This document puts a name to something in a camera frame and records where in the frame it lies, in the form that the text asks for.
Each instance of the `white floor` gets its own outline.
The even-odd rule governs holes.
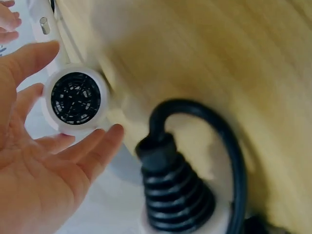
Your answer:
[[[3,55],[34,42],[25,1],[16,1],[14,7],[23,20],[18,30],[20,38],[5,46]],[[24,81],[18,90],[36,82],[45,83],[47,79],[47,71],[42,70]],[[26,129],[34,138],[56,133],[45,122],[38,103],[26,121]],[[123,146],[105,173],[94,183],[80,209],[57,234],[139,234],[137,221],[143,202],[139,164]]]

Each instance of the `black power cord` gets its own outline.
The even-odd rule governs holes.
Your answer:
[[[241,234],[245,220],[247,176],[237,138],[228,123],[215,111],[187,99],[172,99],[159,104],[151,114],[148,136],[136,147],[136,153],[142,161],[146,208],[150,224],[159,231],[182,233],[199,229],[203,225],[202,222],[207,221],[203,216],[199,218],[194,212],[192,213],[191,209],[195,207],[197,201],[190,199],[191,195],[187,191],[198,192],[198,189],[196,190],[194,187],[200,184],[201,193],[206,194],[204,197],[209,197],[207,195],[210,193],[204,189],[199,178],[196,178],[191,169],[188,169],[188,172],[179,173],[183,167],[188,167],[188,164],[181,162],[183,156],[176,152],[173,136],[165,132],[166,119],[179,113],[205,120],[223,140],[231,160],[234,180],[233,212],[226,234]],[[193,188],[188,187],[186,190],[182,190],[183,186],[190,186],[190,184],[193,184]],[[210,204],[210,209],[213,211],[214,199],[206,199],[206,202]],[[197,212],[201,214],[206,212],[205,217],[210,218],[211,214],[204,208]]]
[[[55,12],[55,1],[50,0],[53,13]]]

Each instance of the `white hair dryer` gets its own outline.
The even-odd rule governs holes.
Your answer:
[[[49,0],[27,0],[37,42],[57,40],[59,54],[47,66],[42,111],[48,123],[67,135],[88,133],[104,120],[108,88],[102,75],[82,64],[71,64]]]

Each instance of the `black mesh grille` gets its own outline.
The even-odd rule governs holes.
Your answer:
[[[101,97],[95,81],[80,72],[63,76],[53,87],[51,104],[54,113],[63,122],[81,125],[98,112]]]

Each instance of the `hand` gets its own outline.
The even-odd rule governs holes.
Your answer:
[[[15,30],[21,25],[20,14],[9,10],[14,4],[13,0],[0,1],[0,44],[7,44],[19,37]]]
[[[0,58],[0,233],[53,234],[76,211],[90,185],[121,145],[123,128],[33,140],[24,123],[42,93],[35,84],[16,93],[28,76],[58,53],[57,42],[31,44]]]

